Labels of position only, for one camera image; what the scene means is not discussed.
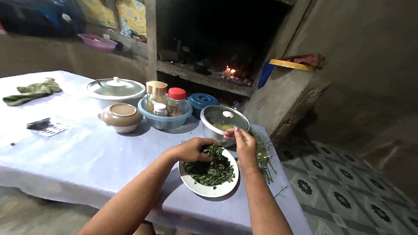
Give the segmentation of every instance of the red jar lid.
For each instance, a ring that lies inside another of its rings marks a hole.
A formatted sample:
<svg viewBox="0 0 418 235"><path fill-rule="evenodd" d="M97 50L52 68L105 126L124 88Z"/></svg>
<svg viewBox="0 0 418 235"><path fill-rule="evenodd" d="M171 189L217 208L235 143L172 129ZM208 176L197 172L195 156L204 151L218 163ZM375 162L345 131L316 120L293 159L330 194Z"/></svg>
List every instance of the red jar lid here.
<svg viewBox="0 0 418 235"><path fill-rule="evenodd" d="M186 98L186 92L181 88L170 88L168 90L168 97L175 100L184 100Z"/></svg>

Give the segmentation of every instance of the red cloth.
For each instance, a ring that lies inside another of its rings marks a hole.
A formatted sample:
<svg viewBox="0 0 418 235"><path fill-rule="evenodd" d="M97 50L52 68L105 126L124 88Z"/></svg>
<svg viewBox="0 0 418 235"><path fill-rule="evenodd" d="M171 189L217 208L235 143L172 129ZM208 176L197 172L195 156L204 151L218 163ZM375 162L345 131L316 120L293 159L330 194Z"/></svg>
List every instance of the red cloth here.
<svg viewBox="0 0 418 235"><path fill-rule="evenodd" d="M317 69L323 69L325 66L325 57L321 54L297 55L280 58L279 60L290 61L298 64L314 66Z"/></svg>

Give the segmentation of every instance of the white tablecloth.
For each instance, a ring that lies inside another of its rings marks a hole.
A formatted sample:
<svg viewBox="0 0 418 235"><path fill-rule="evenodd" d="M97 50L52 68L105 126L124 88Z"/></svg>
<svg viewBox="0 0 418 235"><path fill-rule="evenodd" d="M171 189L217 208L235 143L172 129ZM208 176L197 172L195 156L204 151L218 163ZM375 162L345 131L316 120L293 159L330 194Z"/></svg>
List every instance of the white tablecloth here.
<svg viewBox="0 0 418 235"><path fill-rule="evenodd" d="M0 185L20 188L36 197L102 207L118 190L159 154L182 140L203 137L202 123L189 118L173 132L150 127L144 119L134 133L117 134L98 119L101 111L84 88L91 79L64 71L25 74L0 79L1 96L17 94L17 86L55 78L63 92L8 107L0 102ZM26 123L51 117L71 129L44 137ZM253 129L267 136L264 128ZM270 185L273 195L289 185L276 152L272 163L278 174ZM295 235L311 231L302 209L288 187L276 197ZM190 191L174 166L148 220L198 234L250 233L250 215L242 179L234 193L208 199Z"/></svg>

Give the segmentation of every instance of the blue lid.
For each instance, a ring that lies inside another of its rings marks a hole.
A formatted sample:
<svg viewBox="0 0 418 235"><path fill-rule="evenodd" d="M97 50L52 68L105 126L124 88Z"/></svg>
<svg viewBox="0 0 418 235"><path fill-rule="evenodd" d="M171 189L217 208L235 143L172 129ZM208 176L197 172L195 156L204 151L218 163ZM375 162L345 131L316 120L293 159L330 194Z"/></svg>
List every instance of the blue lid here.
<svg viewBox="0 0 418 235"><path fill-rule="evenodd" d="M203 93L194 93L187 97L187 100L196 109L204 109L206 106L219 104L215 97Z"/></svg>

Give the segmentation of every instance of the blue plastic bowl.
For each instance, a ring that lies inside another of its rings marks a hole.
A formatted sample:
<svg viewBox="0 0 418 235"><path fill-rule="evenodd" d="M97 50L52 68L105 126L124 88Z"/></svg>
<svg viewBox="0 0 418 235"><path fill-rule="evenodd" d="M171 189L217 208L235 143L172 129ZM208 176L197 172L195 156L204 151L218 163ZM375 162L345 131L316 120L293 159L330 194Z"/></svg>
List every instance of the blue plastic bowl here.
<svg viewBox="0 0 418 235"><path fill-rule="evenodd" d="M138 102L139 112L144 115L145 119L152 127L159 130L174 130L181 127L186 122L186 119L190 117L192 112L191 104L187 100L184 109L186 113L177 117L161 117L149 113L147 108L147 97L145 96Z"/></svg>

